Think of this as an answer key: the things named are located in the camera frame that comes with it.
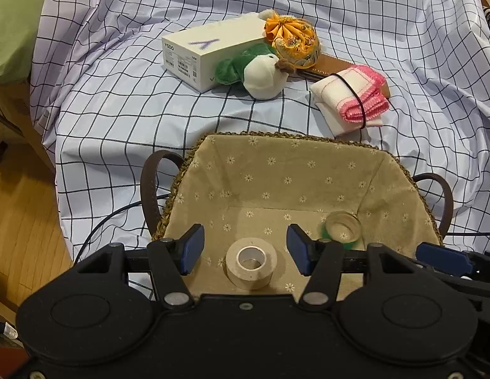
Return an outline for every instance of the basket handle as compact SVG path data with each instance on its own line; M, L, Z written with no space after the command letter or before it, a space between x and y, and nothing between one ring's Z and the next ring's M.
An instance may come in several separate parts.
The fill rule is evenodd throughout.
M442 235L442 239L444 239L445 235L449 230L449 226L452 222L452 214L454 212L454 198L452 197L452 190L443 177L438 174L434 174L432 172L426 172L424 174L414 175L412 177L414 182L419 182L424 179L432 179L433 181L438 182L442 186L443 198L445 200L443 205L443 214L440 220L440 226L438 230L440 235Z
M150 235L157 231L157 224L161 220L161 213L157 204L156 177L157 167L164 158L174 162L178 169L184 163L184 159L180 155L162 149L150 155L143 165L140 178L140 197L143 216L145 216Z

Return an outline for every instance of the brown wallet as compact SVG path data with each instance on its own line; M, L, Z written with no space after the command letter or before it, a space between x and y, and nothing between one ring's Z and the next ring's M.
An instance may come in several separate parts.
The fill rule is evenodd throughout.
M319 58L317 59L317 63L315 63L313 67L299 69L297 74L310 81L319 81L325 77L329 77L330 74L343 71L351 65L353 64L349 63L348 61L332 57L327 54L320 54ZM387 82L381 87L381 92L386 98L391 96Z

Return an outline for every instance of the green and white plush toy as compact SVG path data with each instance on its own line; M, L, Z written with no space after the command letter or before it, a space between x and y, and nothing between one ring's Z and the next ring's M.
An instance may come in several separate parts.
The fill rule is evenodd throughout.
M224 85L241 81L252 97L264 100L276 97L294 71L288 61L275 55L271 45L259 43L218 63L215 79Z

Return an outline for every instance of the white grid cloth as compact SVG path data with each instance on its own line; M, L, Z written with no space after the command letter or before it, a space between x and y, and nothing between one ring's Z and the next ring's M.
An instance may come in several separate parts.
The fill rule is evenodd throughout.
M312 21L323 51L387 77L384 127L347 139L391 152L411 174L442 175L455 200L449 231L490 232L490 32L480 0L45 0L31 115L56 166L73 256L104 216L139 200L141 167L155 150L185 155L216 131L332 137L303 79L255 101L239 86L200 94L163 67L162 35L271 7ZM168 189L175 170L161 171ZM439 216L440 189L425 188ZM149 240L141 209L132 208L95 234L90 252ZM445 242L490 249L490 237Z

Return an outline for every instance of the brown beak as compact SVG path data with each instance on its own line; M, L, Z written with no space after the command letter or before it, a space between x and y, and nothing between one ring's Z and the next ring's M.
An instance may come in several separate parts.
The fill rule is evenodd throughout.
M279 69L283 73L288 73L288 74L292 74L294 71L296 71L294 66L284 58L278 60L278 62L275 64L275 68Z

